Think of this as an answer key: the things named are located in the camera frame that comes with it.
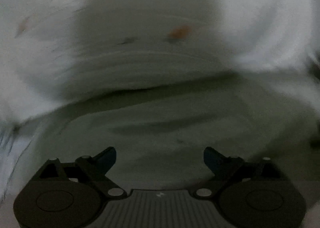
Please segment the blue patterned white cloth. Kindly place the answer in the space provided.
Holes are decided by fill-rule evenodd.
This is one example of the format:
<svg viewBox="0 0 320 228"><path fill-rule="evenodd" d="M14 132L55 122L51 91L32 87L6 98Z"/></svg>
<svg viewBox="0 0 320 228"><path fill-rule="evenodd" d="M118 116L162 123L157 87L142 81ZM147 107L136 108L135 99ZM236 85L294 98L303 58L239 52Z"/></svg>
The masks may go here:
<svg viewBox="0 0 320 228"><path fill-rule="evenodd" d="M1 124L1 204L17 162L29 146L34 134L30 123L23 125Z"/></svg>

